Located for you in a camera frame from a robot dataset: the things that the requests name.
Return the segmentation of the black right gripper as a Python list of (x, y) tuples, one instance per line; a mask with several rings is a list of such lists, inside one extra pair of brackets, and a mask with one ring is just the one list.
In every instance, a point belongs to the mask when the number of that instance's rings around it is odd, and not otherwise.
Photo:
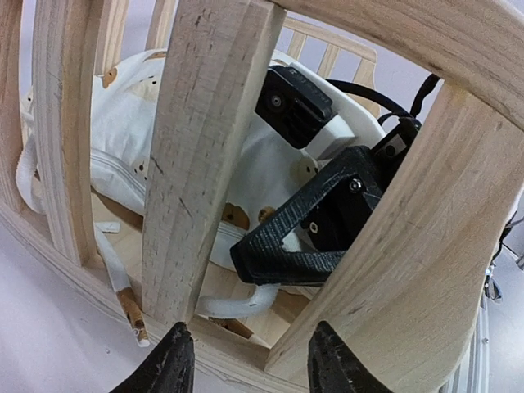
[(347, 147), (330, 160), (231, 247), (239, 278), (258, 286), (322, 286), (377, 207), (421, 127), (412, 116), (399, 116), (371, 151)]

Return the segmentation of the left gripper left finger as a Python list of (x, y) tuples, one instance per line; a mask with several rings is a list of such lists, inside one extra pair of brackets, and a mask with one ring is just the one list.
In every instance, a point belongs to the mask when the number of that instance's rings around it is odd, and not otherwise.
[(111, 393), (193, 392), (195, 352), (192, 335), (184, 322), (177, 322), (137, 369)]

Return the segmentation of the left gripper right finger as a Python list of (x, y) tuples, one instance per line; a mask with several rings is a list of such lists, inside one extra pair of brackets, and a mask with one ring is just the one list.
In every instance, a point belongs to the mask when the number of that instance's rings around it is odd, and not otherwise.
[(360, 362), (327, 321), (320, 321), (309, 340), (310, 392), (391, 393)]

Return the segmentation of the bear print cream cushion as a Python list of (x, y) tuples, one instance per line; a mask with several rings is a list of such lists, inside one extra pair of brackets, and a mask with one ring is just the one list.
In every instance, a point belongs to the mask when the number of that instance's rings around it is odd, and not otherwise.
[[(143, 216), (152, 133), (166, 51), (133, 55), (104, 75), (93, 77), (91, 114), (91, 186), (96, 192)], [(43, 196), (34, 175), (38, 167), (32, 89), (21, 103), (20, 114), (28, 138), (16, 168), (16, 186), (29, 208), (45, 214)], [(318, 163), (292, 147), (255, 115), (233, 174), (210, 261), (235, 271), (229, 249), (255, 229), (300, 186), (318, 173)], [(122, 259), (102, 233), (114, 232), (116, 222), (96, 222), (94, 233), (111, 285), (119, 302), (135, 303)], [(274, 303), (277, 285), (256, 286), (245, 299), (202, 296), (197, 313), (218, 319), (240, 319), (263, 313)]]

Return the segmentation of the wooden pet bed frame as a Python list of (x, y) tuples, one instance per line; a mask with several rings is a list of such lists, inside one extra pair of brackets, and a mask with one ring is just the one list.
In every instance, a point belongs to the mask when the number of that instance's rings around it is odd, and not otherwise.
[[(23, 4), (1, 4), (1, 220), (101, 307), (118, 303), (93, 235), (91, 83), (101, 1), (40, 1), (33, 81), (47, 216), (16, 188)], [(288, 11), (373, 41), (444, 84), (377, 210), (270, 349), (195, 315), (226, 187)], [(523, 15), (505, 1), (181, 1), (153, 133), (142, 249), (151, 338), (187, 322), (196, 365), (250, 392), (304, 392), (329, 322), (395, 392), (435, 392), (472, 336), (484, 269), (523, 185)]]

